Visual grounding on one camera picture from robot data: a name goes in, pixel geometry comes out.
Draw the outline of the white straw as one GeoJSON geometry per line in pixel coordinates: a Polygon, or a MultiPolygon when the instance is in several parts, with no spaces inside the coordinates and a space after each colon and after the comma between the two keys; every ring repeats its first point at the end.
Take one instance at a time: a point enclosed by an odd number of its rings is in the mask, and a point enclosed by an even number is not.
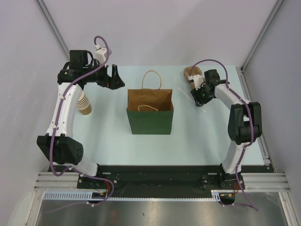
{"type": "MultiPolygon", "coordinates": [[[[192,98],[192,97],[190,97],[186,92],[184,92],[180,87],[177,87],[177,89],[182,93],[182,94],[184,94],[193,104],[194,104],[194,106],[196,106],[195,105],[195,100],[192,98]]],[[[202,112],[204,112],[204,113],[206,113],[206,110],[204,110],[202,107],[200,107],[200,106],[196,106],[199,110],[201,110],[202,112]]]]}

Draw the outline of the stack of paper cups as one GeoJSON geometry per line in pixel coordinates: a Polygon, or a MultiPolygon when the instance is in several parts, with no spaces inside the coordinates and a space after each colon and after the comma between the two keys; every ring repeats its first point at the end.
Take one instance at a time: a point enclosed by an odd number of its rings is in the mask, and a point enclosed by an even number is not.
{"type": "Polygon", "coordinates": [[[82,115],[89,115],[92,112],[90,101],[84,91],[82,91],[78,99],[76,108],[82,115]]]}

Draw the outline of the green brown paper bag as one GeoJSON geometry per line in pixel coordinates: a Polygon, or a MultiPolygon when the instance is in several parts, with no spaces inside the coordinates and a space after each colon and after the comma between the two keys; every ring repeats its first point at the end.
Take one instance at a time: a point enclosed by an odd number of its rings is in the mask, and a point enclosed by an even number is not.
{"type": "Polygon", "coordinates": [[[127,117],[133,135],[170,135],[174,115],[172,89],[128,89],[127,117]]]}

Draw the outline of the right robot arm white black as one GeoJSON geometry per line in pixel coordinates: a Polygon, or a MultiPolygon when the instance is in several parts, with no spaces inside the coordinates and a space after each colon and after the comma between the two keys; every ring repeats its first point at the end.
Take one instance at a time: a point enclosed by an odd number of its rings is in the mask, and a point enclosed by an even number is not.
{"type": "Polygon", "coordinates": [[[197,66],[189,66],[183,74],[191,84],[190,93],[197,107],[216,98],[229,109],[228,135],[231,142],[217,173],[217,185],[222,189],[242,185],[240,172],[246,148],[262,135],[261,105],[240,97],[226,80],[220,78],[216,69],[203,73],[197,66]]]}

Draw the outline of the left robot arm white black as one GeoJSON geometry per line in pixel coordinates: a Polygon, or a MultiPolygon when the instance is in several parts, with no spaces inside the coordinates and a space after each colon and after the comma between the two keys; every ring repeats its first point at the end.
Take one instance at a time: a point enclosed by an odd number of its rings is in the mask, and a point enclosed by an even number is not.
{"type": "Polygon", "coordinates": [[[87,83],[111,90],[125,86],[117,65],[112,65],[111,75],[107,74],[110,54],[111,50],[105,47],[97,47],[95,54],[88,50],[70,51],[70,61],[57,76],[58,95],[53,118],[45,135],[37,137],[37,145],[49,160],[50,167],[56,163],[89,175],[87,182],[93,188],[101,187],[104,177],[97,172],[97,164],[84,156],[83,145],[73,139],[73,123],[87,83]]]}

